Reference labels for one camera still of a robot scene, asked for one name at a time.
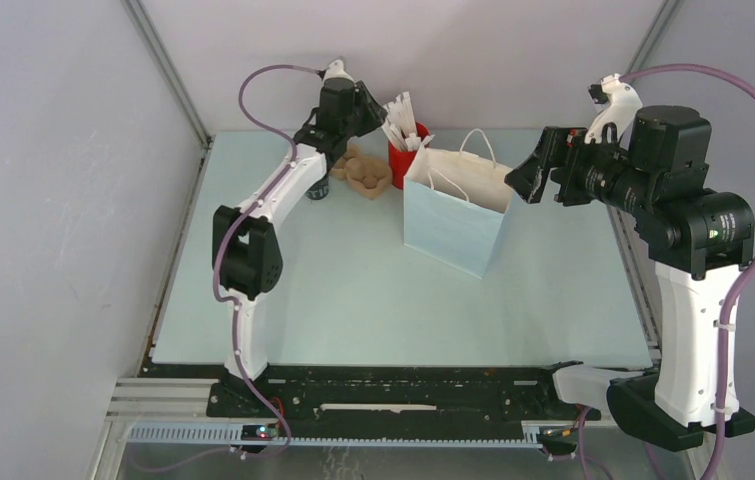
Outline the black paper coffee cup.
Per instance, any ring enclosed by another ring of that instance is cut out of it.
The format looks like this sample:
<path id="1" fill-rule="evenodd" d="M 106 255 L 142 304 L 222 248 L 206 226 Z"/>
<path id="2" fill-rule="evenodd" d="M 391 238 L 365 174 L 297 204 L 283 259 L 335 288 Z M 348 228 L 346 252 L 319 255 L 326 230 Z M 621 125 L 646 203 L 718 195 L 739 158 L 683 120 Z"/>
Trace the black paper coffee cup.
<path id="1" fill-rule="evenodd" d="M 325 175 L 309 187 L 306 191 L 306 197 L 314 201 L 322 200 L 327 197 L 329 191 L 329 176 Z"/>

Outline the light blue paper bag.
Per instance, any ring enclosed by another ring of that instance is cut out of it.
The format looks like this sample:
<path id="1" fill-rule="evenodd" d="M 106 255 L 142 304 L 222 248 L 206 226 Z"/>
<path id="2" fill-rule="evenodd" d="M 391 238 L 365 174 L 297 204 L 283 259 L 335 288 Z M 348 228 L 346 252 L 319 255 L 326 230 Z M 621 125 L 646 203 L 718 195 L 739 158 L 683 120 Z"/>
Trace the light blue paper bag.
<path id="1" fill-rule="evenodd" d="M 457 150 L 420 147 L 403 178 L 404 245 L 484 278 L 512 199 L 509 172 L 479 128 Z"/>

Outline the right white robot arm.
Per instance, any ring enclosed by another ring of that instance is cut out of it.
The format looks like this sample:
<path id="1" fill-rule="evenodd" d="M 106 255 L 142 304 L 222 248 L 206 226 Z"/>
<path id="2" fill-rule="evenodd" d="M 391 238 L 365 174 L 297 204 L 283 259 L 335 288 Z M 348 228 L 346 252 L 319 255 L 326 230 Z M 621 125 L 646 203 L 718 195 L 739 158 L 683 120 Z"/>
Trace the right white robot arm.
<path id="1" fill-rule="evenodd" d="M 587 128 L 546 127 L 532 154 L 505 178 L 529 204 L 548 182 L 564 206 L 600 202 L 631 215 L 660 287 L 657 372 L 574 363 L 534 392 L 559 418 L 574 404 L 610 414 L 625 433 L 669 451 L 701 445 L 705 432 L 754 428 L 732 384 L 733 322 L 720 314 L 753 258 L 754 216 L 740 196 L 708 189 L 710 123 L 684 106 L 644 106 L 618 75 L 589 89 L 599 112 Z"/>

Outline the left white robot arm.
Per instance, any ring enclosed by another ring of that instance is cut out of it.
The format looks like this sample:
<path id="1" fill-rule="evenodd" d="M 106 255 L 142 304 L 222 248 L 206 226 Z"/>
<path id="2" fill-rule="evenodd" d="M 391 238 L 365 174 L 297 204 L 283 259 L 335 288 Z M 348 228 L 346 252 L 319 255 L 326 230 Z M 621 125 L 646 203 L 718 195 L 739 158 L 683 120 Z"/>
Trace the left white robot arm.
<path id="1" fill-rule="evenodd" d="M 231 351 L 228 372 L 241 379 L 230 402 L 245 416 L 257 416 L 269 403 L 268 388 L 257 382 L 269 364 L 263 339 L 264 302 L 282 277 L 284 260 L 278 230 L 302 199 L 321 200 L 329 193 L 330 170 L 355 137 L 379 129 L 386 110 L 365 83 L 337 58 L 323 69 L 305 70 L 321 81 L 319 100 L 299 130 L 289 135 L 245 117 L 288 144 L 281 163 L 263 184 L 234 208 L 220 206 L 213 215 L 213 295 L 228 305 Z"/>

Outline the brown cardboard cup carrier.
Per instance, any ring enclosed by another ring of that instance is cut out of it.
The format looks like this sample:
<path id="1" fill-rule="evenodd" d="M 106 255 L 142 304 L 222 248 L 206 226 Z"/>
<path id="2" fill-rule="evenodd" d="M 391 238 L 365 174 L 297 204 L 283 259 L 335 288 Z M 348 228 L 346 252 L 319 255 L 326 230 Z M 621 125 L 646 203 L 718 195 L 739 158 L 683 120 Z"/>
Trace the brown cardboard cup carrier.
<path id="1" fill-rule="evenodd" d="M 344 181 L 358 195 L 375 200 L 392 183 L 392 169 L 381 158 L 363 153 L 349 144 L 345 153 L 333 164 L 329 175 Z"/>

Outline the red ribbed cup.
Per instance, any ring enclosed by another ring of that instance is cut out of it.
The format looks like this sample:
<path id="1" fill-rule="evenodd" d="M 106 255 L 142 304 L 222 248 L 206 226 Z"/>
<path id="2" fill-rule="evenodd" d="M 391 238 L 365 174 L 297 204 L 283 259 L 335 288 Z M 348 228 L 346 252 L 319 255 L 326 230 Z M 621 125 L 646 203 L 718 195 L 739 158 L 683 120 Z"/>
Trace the red ribbed cup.
<path id="1" fill-rule="evenodd" d="M 415 151 L 398 150 L 389 136 L 388 142 L 388 165 L 391 168 L 391 185 L 396 189 L 403 189 L 403 178 L 410 168 L 415 156 Z"/>

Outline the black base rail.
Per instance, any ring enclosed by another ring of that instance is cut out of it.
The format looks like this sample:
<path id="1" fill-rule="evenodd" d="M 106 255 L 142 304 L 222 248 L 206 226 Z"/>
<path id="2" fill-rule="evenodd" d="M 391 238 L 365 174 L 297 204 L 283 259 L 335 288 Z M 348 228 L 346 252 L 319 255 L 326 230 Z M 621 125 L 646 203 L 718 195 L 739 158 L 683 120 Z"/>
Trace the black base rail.
<path id="1" fill-rule="evenodd" d="M 270 365 L 251 387 L 223 366 L 145 365 L 152 379 L 212 383 L 204 413 L 247 422 L 240 439 L 517 442 L 525 427 L 576 423 L 580 407 L 556 394 L 557 365 L 353 367 Z"/>

